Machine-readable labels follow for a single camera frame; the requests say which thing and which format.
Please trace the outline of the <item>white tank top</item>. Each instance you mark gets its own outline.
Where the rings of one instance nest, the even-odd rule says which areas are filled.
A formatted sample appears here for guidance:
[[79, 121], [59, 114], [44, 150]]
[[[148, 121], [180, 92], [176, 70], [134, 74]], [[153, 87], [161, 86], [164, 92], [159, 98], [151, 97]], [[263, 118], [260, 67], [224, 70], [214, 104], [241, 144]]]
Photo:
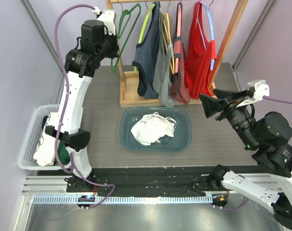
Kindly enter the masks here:
[[164, 136], [173, 138], [176, 127], [175, 119], [154, 112], [144, 115], [130, 132], [139, 144], [150, 146]]

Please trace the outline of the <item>navy blue tank top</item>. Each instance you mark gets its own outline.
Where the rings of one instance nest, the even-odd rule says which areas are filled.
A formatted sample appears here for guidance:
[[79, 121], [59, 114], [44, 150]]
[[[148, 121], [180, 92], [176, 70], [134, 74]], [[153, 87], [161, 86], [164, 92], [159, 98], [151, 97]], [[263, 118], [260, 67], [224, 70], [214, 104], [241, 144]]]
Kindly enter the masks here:
[[139, 72], [137, 93], [144, 99], [158, 98], [153, 89], [153, 80], [159, 51], [159, 15], [160, 3], [155, 1], [148, 31], [143, 41], [136, 45], [136, 53], [132, 62]]

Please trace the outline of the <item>lime green hanger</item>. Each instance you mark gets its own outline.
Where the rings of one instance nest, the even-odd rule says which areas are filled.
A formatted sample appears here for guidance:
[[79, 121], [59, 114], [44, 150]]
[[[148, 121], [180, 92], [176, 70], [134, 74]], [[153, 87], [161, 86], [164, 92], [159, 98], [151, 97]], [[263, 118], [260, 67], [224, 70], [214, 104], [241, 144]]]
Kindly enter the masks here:
[[159, 13], [160, 3], [155, 1], [151, 4], [144, 19], [141, 38], [136, 45], [135, 57], [132, 65], [140, 74], [146, 77], [154, 75], [157, 54], [159, 50]]

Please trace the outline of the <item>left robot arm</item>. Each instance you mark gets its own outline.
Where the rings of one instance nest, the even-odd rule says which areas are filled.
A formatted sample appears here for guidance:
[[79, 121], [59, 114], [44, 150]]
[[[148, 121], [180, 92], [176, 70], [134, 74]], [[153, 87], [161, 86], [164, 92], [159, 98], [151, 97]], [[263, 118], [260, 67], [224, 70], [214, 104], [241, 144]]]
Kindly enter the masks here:
[[115, 24], [103, 19], [86, 20], [76, 46], [65, 56], [64, 89], [58, 111], [58, 123], [49, 125], [45, 133], [62, 142], [69, 153], [71, 169], [66, 178], [69, 188], [89, 192], [94, 188], [87, 145], [90, 132], [81, 129], [82, 104], [87, 89], [104, 58], [118, 56]]

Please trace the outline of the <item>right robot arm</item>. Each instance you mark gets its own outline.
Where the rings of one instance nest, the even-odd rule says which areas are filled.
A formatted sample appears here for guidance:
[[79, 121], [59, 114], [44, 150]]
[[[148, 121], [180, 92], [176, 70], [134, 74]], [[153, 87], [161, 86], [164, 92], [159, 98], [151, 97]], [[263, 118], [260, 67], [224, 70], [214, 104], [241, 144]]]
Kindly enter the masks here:
[[269, 112], [260, 120], [254, 117], [254, 103], [269, 95], [269, 89], [250, 87], [245, 91], [214, 89], [215, 96], [200, 94], [205, 116], [226, 119], [245, 149], [253, 151], [252, 159], [270, 175], [281, 192], [263, 188], [244, 179], [225, 166], [217, 165], [209, 174], [209, 184], [214, 190], [222, 188], [235, 191], [258, 203], [282, 226], [292, 230], [292, 128], [278, 112]]

